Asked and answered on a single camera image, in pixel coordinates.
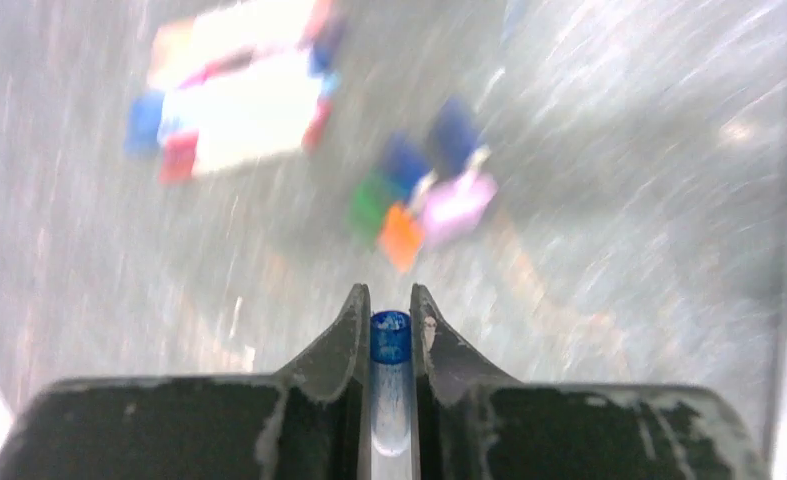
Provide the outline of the green marker cap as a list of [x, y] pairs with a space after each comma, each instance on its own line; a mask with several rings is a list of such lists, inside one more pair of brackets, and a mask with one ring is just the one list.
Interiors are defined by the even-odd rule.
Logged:
[[366, 244], [374, 245], [395, 196], [391, 183], [372, 171], [356, 186], [348, 211], [354, 233]]

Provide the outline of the clear blue pen cap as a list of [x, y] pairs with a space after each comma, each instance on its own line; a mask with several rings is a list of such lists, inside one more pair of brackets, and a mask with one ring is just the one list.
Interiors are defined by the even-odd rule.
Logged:
[[398, 457], [410, 447], [412, 414], [411, 318], [401, 311], [370, 317], [371, 439], [376, 451]]

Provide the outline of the orange marker cap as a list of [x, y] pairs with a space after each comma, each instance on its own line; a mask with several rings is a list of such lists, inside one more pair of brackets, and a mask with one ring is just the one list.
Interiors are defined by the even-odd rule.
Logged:
[[401, 272], [409, 271], [423, 241], [423, 229], [410, 211], [401, 203], [391, 205], [376, 237], [376, 244], [388, 261]]

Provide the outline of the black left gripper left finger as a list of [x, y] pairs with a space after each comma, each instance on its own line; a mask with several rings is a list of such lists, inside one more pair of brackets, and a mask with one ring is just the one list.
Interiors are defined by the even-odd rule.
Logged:
[[367, 286], [269, 374], [75, 378], [44, 388], [0, 479], [366, 479]]

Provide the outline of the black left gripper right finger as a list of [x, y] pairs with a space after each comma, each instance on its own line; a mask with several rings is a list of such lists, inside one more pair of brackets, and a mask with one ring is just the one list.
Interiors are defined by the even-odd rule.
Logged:
[[410, 300], [417, 479], [765, 479], [735, 410], [686, 385], [525, 383]]

